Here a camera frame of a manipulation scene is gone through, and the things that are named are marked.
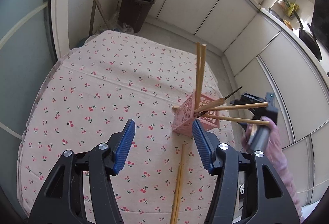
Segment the pink container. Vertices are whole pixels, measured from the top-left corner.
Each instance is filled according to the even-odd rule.
[[[215,99],[213,99],[212,97],[201,93],[199,106],[201,107],[214,100]],[[183,104],[180,105],[179,108],[176,110],[174,123],[172,125],[172,131],[188,137],[193,137],[192,123],[196,119],[194,117],[194,107],[195,107],[195,92],[193,92],[192,95],[189,96],[187,100],[185,100]],[[207,114],[219,115],[219,111],[210,111]],[[209,131],[215,127],[219,128],[218,119],[200,117],[199,120],[202,123],[204,130],[206,131]]]

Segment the silver screw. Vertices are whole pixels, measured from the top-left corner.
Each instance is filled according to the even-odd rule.
[[[64,151],[63,154],[64,154],[65,157],[68,157],[68,156],[72,155],[72,151],[68,149],[68,150]]]
[[[263,156],[264,156],[264,153],[263,153],[262,151],[260,151],[260,150],[257,150],[257,151],[255,152],[255,155],[256,155],[257,157],[263,157]]]
[[[99,149],[107,149],[108,145],[106,143],[102,143],[102,144],[98,145],[98,148]]]
[[[221,144],[219,145],[219,147],[220,147],[222,150],[226,150],[226,149],[228,149],[228,145],[227,145],[226,143],[221,143]]]

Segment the brown trash can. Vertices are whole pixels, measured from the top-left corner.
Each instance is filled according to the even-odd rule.
[[[130,25],[134,33],[140,31],[147,14],[155,0],[122,0],[118,24],[123,27],[123,23]]]

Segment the gray floor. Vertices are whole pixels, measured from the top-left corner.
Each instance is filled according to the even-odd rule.
[[[195,54],[194,42],[185,39],[177,34],[174,34],[168,30],[165,30],[163,28],[160,28],[158,26],[146,22],[143,24],[142,29],[135,35],[144,37],[146,39],[152,40],[159,44],[163,44],[166,46],[170,46],[176,49],[184,50]],[[222,95],[226,96],[229,93],[231,93],[232,87],[221,57],[207,50],[206,62],[212,69],[218,81],[218,88],[222,93]],[[239,117],[236,111],[230,111],[230,116]],[[241,149],[240,139],[242,136],[242,129],[236,123],[232,123],[232,128],[233,128],[234,139],[236,141],[236,149],[240,150]]]

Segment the cherry print tablecloth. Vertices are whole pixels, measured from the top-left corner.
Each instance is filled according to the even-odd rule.
[[[178,223],[203,223],[216,177],[203,168],[194,141],[171,131],[172,106],[195,86],[195,59],[141,37],[106,31],[59,60],[40,89],[19,149],[17,196],[27,214],[64,150],[89,151],[131,118],[136,123],[131,150],[124,169],[111,177],[124,222],[170,222],[185,144]],[[221,97],[207,64],[203,92]],[[234,146],[230,122],[221,121],[212,132]],[[94,222],[84,175],[86,212]]]

